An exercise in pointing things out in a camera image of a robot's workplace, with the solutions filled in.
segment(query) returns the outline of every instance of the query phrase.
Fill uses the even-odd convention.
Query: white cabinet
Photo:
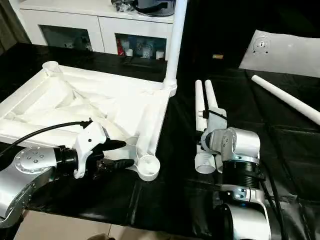
[[[117,35],[122,35],[122,37],[128,36],[129,38],[134,36],[134,42],[137,42],[137,40],[141,40],[142,43],[149,42],[152,43],[152,48],[158,45],[160,50],[165,50],[165,59],[168,59],[172,24],[112,17],[99,17],[99,22],[106,53],[118,54]],[[132,42],[128,42],[128,44],[131,45],[130,48],[133,50],[133,54],[135,54],[136,48],[139,48],[137,45],[140,43],[137,42],[133,45]],[[153,50],[153,57],[156,54],[156,50]]]
[[[169,57],[174,16],[117,12],[108,0],[25,0],[19,6],[33,44],[118,54],[120,38],[133,56],[155,58],[158,51]],[[150,50],[143,55],[139,48]]]
[[[21,13],[33,44],[105,52],[97,16],[29,9]]]

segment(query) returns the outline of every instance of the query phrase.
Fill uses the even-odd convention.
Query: pvc pipe
[[[177,69],[181,47],[182,33],[184,30],[185,16],[188,0],[177,0],[175,3],[174,22],[171,34],[169,59],[166,66],[166,74],[163,80],[165,88],[171,90],[170,97],[177,91]]]
[[[300,113],[305,115],[307,118],[320,125],[320,112],[257,75],[254,75],[251,79],[285,103],[289,104]]]
[[[207,120],[203,118],[205,110],[204,91],[201,80],[195,81],[195,129],[203,132],[207,128]]]
[[[216,170],[215,157],[196,146],[196,156],[194,158],[194,168],[200,174],[211,174]]]
[[[209,109],[218,108],[218,103],[216,100],[214,88],[212,87],[212,83],[210,80],[205,81],[205,91],[206,91],[206,98],[208,99],[208,106]]]

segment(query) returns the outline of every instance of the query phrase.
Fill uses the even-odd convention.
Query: black tablecloth
[[[4,100],[30,79],[46,61],[151,81],[161,81],[164,63],[55,47],[19,44],[0,57],[0,98]],[[280,195],[285,226],[291,239],[320,239],[320,127],[250,81],[256,73],[320,111],[320,79],[242,69],[212,70],[211,79],[228,126],[258,133],[261,159],[271,168]],[[156,155],[159,176],[140,180],[130,170],[100,179],[65,177],[41,188],[31,210],[101,221],[190,237],[215,236],[218,219],[212,210],[218,197],[218,174],[195,171],[195,91],[193,69],[180,67],[178,90],[169,100]],[[2,167],[11,160],[2,159]],[[280,228],[269,205],[272,239]]]

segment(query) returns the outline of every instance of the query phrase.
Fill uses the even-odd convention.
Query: black cable
[[[44,132],[53,130],[53,129],[58,129],[58,128],[62,128],[62,127],[67,127],[67,126],[73,126],[73,125],[80,125],[83,128],[87,127],[90,123],[92,123],[92,120],[90,119],[90,121],[73,121],[73,122],[66,122],[66,123],[61,123],[61,124],[57,124],[57,125],[53,125],[53,126],[49,126],[43,129],[40,129],[38,131],[34,131],[26,136],[23,136],[22,138],[18,139],[17,141],[15,141],[14,143],[12,143],[11,145],[9,145],[6,149],[4,149],[2,152],[0,152],[0,158],[10,149],[12,149],[14,146],[17,146],[19,143]]]
[[[264,195],[265,195],[266,199],[268,200],[268,202],[269,202],[269,204],[270,204],[270,207],[272,208],[272,211],[273,211],[276,219],[279,221],[278,211],[277,211],[277,209],[276,209],[276,206],[275,206],[274,202],[273,202],[272,199],[271,199],[271,196],[270,196],[270,194],[269,194],[269,192],[268,192],[268,189],[267,189],[267,187],[266,187],[266,185],[265,185],[265,182],[262,180],[262,181],[260,182],[260,184],[261,184],[261,187],[262,187],[262,189],[263,189],[263,191],[264,191]]]
[[[281,229],[281,239],[282,240],[288,240],[289,238],[288,238],[287,231],[285,229],[284,216],[282,214],[282,209],[281,209],[281,205],[280,205],[280,198],[279,198],[278,190],[277,190],[277,187],[276,187],[276,184],[275,184],[275,180],[272,177],[271,170],[268,167],[268,165],[264,161],[261,161],[261,163],[262,163],[262,165],[264,166],[264,168],[266,170],[266,173],[267,173],[267,175],[269,177],[269,181],[270,181],[270,184],[271,184],[271,189],[272,189],[272,192],[273,192],[275,206],[276,206],[276,210],[277,210],[277,213],[278,213],[277,214],[278,221],[279,221],[279,225],[280,225],[280,229]]]

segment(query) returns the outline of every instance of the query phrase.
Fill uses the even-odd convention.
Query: shelf
[[[20,9],[40,10],[100,17],[130,19],[156,23],[173,24],[174,16],[155,17],[133,12],[117,12],[110,0],[25,0]]]

